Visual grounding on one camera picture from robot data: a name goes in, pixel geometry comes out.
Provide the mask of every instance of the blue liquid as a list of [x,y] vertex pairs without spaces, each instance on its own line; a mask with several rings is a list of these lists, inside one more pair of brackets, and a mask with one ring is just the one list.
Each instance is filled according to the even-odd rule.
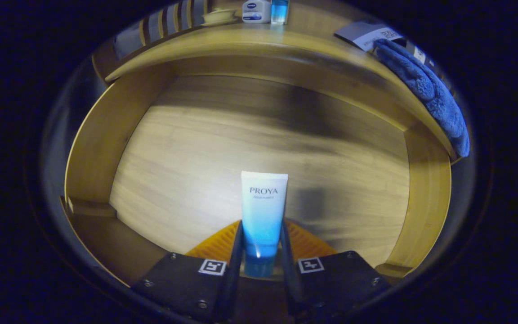
[[285,24],[288,8],[289,2],[287,0],[273,0],[271,4],[271,24]]

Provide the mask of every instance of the white bowl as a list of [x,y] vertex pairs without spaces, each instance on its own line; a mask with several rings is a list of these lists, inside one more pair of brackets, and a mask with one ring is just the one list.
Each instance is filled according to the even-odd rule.
[[234,18],[235,10],[217,9],[203,15],[206,24],[218,23],[220,21],[231,21]]

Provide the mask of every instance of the small dish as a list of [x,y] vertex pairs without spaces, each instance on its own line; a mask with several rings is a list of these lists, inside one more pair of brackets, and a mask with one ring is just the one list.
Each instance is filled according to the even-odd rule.
[[215,21],[215,22],[206,22],[204,24],[201,24],[201,26],[205,27],[211,27],[211,26],[219,26],[219,25],[226,25],[226,24],[232,24],[239,20],[239,17],[233,17],[232,19],[228,20],[221,20],[221,21]]
[[217,23],[220,21],[227,21],[233,18],[235,10],[217,8],[215,11],[204,14],[203,19],[206,24]]

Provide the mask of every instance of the paper label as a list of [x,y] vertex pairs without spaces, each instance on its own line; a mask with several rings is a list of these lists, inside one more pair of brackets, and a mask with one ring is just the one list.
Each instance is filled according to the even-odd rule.
[[399,35],[396,31],[391,29],[390,27],[383,27],[380,29],[376,29],[374,31],[371,31],[369,33],[366,33],[365,35],[362,35],[361,37],[358,37],[356,39],[353,39],[353,43],[360,47],[363,51],[370,51],[373,49],[373,43],[377,39],[389,39],[389,41],[392,41],[394,39],[403,38],[403,36]]
[[415,52],[413,53],[413,56],[417,58],[417,60],[421,61],[421,63],[425,64],[425,53],[421,51],[417,46],[415,46]]

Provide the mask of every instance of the wooden tabletop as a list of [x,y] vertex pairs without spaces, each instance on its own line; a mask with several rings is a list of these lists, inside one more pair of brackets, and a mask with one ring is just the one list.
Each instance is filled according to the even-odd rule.
[[375,266],[405,219],[406,150],[399,129],[324,94],[182,76],[129,139],[109,203],[148,240],[185,253],[241,219],[242,170],[286,173],[286,217]]

